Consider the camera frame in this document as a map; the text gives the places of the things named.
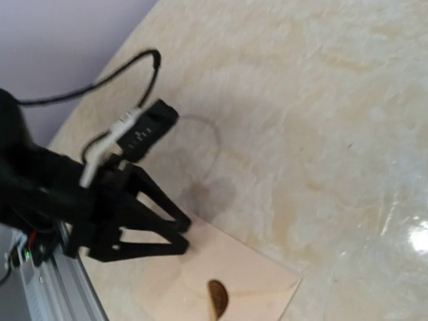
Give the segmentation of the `aluminium front rail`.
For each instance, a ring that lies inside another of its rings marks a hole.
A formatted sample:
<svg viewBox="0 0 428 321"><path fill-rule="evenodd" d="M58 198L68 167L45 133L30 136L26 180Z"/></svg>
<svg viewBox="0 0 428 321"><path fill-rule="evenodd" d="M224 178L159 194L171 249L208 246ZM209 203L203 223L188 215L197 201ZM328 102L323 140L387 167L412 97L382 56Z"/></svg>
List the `aluminium front rail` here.
<svg viewBox="0 0 428 321"><path fill-rule="evenodd" d="M65 256L59 245L36 267L33 256L24 252L26 240L23 233L13 232L19 266L11 268L11 278L23 292L31 320L108 319L80 259Z"/></svg>

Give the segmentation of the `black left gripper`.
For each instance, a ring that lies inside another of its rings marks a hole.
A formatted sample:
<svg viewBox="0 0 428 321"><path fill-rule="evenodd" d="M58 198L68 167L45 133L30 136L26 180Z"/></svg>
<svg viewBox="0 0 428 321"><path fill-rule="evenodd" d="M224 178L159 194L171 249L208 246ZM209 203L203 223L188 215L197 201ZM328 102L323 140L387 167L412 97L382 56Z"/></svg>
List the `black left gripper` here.
<svg viewBox="0 0 428 321"><path fill-rule="evenodd" d="M120 169L120 163L119 156L111 156L101 167L93 187L94 206L87 218L73 223L65 254L75 258L79 249L86 247L88 256L101 262L183 255L189 248L189 242L179 233L189 230L190 218L144 169L132 164ZM136 200L139 193L146 195L173 218L169 225L178 233L169 230L156 233L168 243L130 243L121 240L124 228L140 230Z"/></svg>

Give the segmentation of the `pink envelope with flap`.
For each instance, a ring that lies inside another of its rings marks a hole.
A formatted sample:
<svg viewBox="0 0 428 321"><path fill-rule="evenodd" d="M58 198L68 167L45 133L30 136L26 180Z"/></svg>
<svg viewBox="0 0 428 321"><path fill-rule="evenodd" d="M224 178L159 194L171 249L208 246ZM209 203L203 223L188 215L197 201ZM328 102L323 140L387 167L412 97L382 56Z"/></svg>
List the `pink envelope with flap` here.
<svg viewBox="0 0 428 321"><path fill-rule="evenodd" d="M184 255L149 257L135 295L153 320L208 320L210 280L229 294L223 320L279 320L300 277L196 215Z"/></svg>

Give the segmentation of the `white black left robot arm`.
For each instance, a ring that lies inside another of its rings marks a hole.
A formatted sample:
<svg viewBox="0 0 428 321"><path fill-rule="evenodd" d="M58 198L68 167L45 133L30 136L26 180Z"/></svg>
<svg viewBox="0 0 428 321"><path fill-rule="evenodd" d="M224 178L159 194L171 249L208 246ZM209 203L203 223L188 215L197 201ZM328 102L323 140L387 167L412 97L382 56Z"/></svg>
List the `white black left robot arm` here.
<svg viewBox="0 0 428 321"><path fill-rule="evenodd" d="M35 145L17 100L1 92L1 222L24 229L28 212L72 225L66 254L81 247L101 262L182 255L191 220L147 172L111 156L91 187L79 185L82 164Z"/></svg>

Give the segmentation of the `round brown seal sticker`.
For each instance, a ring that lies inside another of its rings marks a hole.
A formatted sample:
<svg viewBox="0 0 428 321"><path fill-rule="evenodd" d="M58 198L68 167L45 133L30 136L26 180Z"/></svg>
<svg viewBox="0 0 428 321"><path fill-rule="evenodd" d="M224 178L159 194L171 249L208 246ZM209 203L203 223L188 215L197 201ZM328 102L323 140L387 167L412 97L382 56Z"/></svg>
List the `round brown seal sticker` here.
<svg viewBox="0 0 428 321"><path fill-rule="evenodd" d="M220 320L228 307L229 294L219 280L208 281L207 293L209 319L212 321Z"/></svg>

